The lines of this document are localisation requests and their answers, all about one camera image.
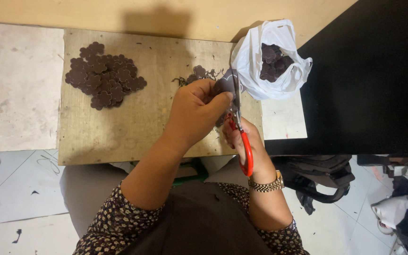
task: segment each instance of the gold watch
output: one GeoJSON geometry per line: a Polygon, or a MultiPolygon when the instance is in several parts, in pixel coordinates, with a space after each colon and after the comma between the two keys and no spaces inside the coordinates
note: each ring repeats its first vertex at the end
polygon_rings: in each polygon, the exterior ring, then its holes
{"type": "Polygon", "coordinates": [[[267,184],[255,183],[251,180],[250,177],[248,177],[248,186],[256,190],[257,192],[263,192],[263,193],[280,190],[284,188],[283,176],[281,175],[280,171],[277,170],[276,180],[271,183],[267,183],[267,184]]]}

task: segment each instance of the scissors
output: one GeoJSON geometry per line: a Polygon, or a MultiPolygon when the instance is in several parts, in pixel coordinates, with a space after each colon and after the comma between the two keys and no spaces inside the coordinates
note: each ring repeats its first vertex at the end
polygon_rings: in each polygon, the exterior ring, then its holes
{"type": "Polygon", "coordinates": [[[234,74],[234,71],[231,69],[231,71],[233,72],[233,81],[234,81],[234,89],[235,89],[235,100],[232,104],[232,118],[229,121],[230,126],[232,128],[232,130],[236,130],[238,129],[240,131],[240,135],[242,136],[242,141],[243,141],[243,147],[245,148],[245,154],[246,154],[246,165],[244,166],[241,162],[240,162],[240,158],[239,158],[239,164],[240,164],[240,168],[242,169],[243,173],[250,177],[253,174],[253,153],[251,151],[251,145],[250,145],[250,141],[248,140],[248,136],[247,133],[245,133],[245,131],[242,128],[242,125],[240,123],[240,119],[241,119],[241,113],[240,113],[240,97],[242,94],[242,88],[239,86],[238,83],[238,76],[234,74]]]}

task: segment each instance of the white plastic bag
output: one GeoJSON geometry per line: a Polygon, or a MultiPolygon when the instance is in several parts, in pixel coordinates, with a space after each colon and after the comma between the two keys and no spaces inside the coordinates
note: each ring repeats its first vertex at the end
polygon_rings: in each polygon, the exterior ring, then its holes
{"type": "Polygon", "coordinates": [[[240,82],[257,100],[267,98],[286,99],[291,97],[306,82],[311,71],[312,58],[302,59],[295,45],[294,26],[290,20],[264,21],[252,28],[234,48],[231,65],[237,69],[240,82]],[[294,63],[274,83],[261,80],[261,45],[275,44],[294,63]]]}

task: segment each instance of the scissors blade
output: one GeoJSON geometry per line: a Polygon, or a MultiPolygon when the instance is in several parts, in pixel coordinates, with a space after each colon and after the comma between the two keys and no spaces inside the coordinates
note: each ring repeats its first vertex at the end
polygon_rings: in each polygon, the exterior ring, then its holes
{"type": "Polygon", "coordinates": [[[234,82],[234,90],[235,90],[235,98],[234,98],[234,102],[233,102],[233,105],[232,105],[232,110],[233,110],[233,113],[236,115],[235,117],[237,119],[238,128],[241,130],[242,129],[242,126],[240,124],[240,118],[241,118],[240,95],[241,95],[241,91],[240,91],[240,85],[238,83],[238,73],[234,72],[234,70],[232,69],[231,66],[230,66],[230,68],[231,68],[231,73],[232,73],[231,77],[232,77],[233,82],[234,82]]]}

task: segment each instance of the hand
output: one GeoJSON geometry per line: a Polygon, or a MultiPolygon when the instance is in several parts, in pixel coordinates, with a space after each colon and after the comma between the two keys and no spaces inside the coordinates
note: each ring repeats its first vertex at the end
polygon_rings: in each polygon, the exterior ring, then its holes
{"type": "Polygon", "coordinates": [[[174,144],[174,149],[185,154],[210,133],[229,107],[232,93],[223,92],[212,98],[209,93],[214,85],[215,81],[211,79],[201,79],[177,91],[164,132],[174,144]]]}
{"type": "MultiPolygon", "coordinates": [[[[243,146],[242,137],[238,129],[232,130],[230,127],[230,120],[227,119],[223,126],[223,135],[225,141],[231,148],[235,148],[239,154],[240,162],[246,165],[246,154],[243,146]]],[[[267,151],[264,148],[264,144],[255,125],[251,124],[245,118],[241,119],[242,128],[248,136],[250,141],[251,150],[253,153],[253,181],[259,184],[271,183],[275,180],[276,171],[275,166],[272,164],[267,151]]]]}

